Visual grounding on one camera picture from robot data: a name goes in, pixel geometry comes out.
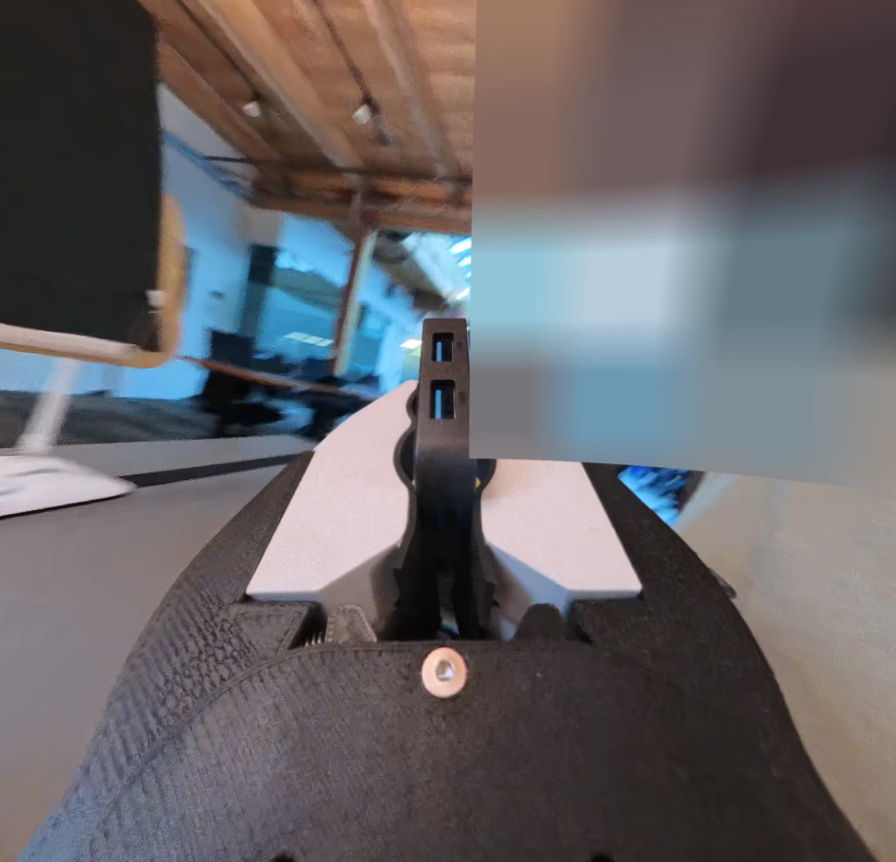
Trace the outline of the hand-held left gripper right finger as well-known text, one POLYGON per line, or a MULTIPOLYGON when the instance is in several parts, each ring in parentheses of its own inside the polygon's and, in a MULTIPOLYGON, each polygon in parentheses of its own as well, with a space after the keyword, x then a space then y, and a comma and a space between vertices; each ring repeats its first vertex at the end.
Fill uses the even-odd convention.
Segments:
POLYGON ((497 566, 502 617, 522 617, 545 604, 566 614, 576 601, 632 599, 642 592, 580 463, 498 461, 480 514, 497 566))

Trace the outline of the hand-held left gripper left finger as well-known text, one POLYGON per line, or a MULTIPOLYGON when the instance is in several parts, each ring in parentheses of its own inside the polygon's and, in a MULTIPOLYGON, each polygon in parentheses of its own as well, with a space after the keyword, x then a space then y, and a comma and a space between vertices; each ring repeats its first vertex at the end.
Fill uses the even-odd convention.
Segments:
POLYGON ((320 442, 247 588, 257 601, 394 603, 391 558, 409 521, 396 450, 409 431, 409 381, 320 442))

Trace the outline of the black square hdmi adapter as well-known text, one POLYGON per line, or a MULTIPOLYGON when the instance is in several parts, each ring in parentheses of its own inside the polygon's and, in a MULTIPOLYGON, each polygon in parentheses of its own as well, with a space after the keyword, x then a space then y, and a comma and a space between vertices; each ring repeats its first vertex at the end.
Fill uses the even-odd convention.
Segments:
POLYGON ((423 322, 413 444, 421 565, 465 598, 473 583, 473 519, 483 465, 469 451, 469 329, 460 317, 423 322))

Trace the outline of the wooden desk with black legs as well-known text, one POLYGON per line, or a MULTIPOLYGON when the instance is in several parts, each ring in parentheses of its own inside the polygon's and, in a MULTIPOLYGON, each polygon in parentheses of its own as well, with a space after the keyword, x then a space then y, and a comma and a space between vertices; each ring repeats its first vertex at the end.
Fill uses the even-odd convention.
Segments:
POLYGON ((336 386, 326 385, 320 381, 315 382, 308 380, 295 380, 285 375, 275 375, 267 372, 254 371, 249 368, 218 362, 213 359, 179 356, 176 358, 176 360, 179 362, 197 365, 210 373, 238 379, 244 383, 259 385, 268 388, 279 388, 294 393, 313 392, 320 395, 326 394, 333 397, 359 400, 364 404, 373 402, 381 397, 381 395, 378 393, 366 392, 363 390, 363 388, 358 388, 354 385, 336 386))

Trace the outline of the black office chair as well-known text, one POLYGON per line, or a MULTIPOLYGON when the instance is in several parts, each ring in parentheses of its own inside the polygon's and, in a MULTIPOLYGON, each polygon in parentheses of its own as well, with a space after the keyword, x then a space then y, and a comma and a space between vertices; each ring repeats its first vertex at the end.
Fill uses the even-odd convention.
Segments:
MULTIPOLYGON (((237 333, 210 331, 208 361, 247 369, 252 363, 252 340, 237 333)), ((257 385, 235 375, 209 370, 200 394, 200 406, 216 419, 213 437, 223 438, 261 423, 263 406, 251 401, 257 385)))

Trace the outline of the black board with tan edge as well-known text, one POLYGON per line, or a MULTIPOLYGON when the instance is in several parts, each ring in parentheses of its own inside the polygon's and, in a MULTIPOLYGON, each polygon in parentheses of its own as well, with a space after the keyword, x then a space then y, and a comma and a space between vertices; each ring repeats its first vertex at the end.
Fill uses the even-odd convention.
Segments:
POLYGON ((3 349, 137 368, 175 355, 184 231, 157 82, 135 0, 1 0, 3 349))

